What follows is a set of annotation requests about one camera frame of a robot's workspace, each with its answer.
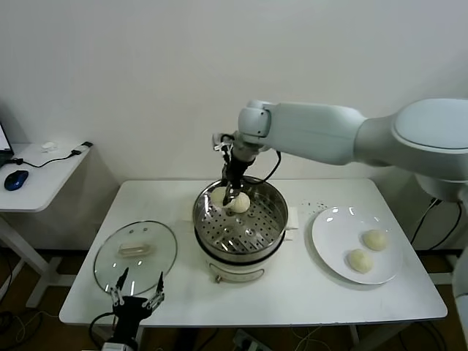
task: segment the white plate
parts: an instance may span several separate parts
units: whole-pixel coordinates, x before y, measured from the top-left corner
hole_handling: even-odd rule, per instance
[[[369,249],[362,235],[370,229],[383,230],[388,246],[380,252]],[[312,240],[321,258],[335,272],[357,283],[382,284],[391,280],[401,269],[401,250],[392,233],[370,213],[354,207],[333,207],[317,216],[312,226]],[[352,269],[347,254],[354,249],[368,252],[374,267],[365,274]]]

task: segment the white side table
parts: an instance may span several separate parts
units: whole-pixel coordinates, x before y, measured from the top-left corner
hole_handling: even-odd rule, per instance
[[[33,165],[41,165],[49,159],[66,157],[77,145],[61,146],[55,151],[43,153],[37,144],[13,144],[16,158],[23,158]],[[52,202],[59,190],[83,161],[89,149],[81,155],[69,159],[51,162],[43,168],[33,168],[28,165],[4,165],[0,168],[0,212],[39,212]],[[16,170],[29,171],[29,177],[24,185],[13,192],[7,191],[4,179]],[[60,275],[56,269],[61,258],[54,257],[49,263],[44,260],[34,248],[29,245],[10,225],[0,216],[0,241],[4,242],[18,256],[20,262],[15,266],[12,276],[0,288],[0,296],[7,291],[8,280],[15,279],[24,263],[29,264],[41,278],[37,282],[26,307],[36,307],[47,287],[71,287],[76,276]]]

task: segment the blue computer mouse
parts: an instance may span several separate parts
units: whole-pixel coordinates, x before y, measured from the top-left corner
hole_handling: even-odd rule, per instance
[[[25,182],[25,180],[28,178],[29,172],[27,170],[16,170],[13,173],[10,173],[7,175],[5,178],[5,189],[10,190],[11,192],[13,190],[18,190],[21,188]]]

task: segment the laptop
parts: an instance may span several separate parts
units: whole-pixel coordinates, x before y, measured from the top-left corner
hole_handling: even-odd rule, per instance
[[[15,153],[7,139],[3,126],[0,124],[0,167],[3,166],[6,161],[11,159],[14,154]]]

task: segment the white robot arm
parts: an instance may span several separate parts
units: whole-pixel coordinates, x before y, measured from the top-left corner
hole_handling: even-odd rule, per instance
[[[430,195],[466,203],[467,131],[468,100],[462,99],[421,100],[383,118],[342,106],[255,100],[241,111],[232,140],[215,140],[232,143],[235,162],[223,172],[228,189],[237,187],[259,152],[273,148],[332,165],[395,165],[414,172]]]

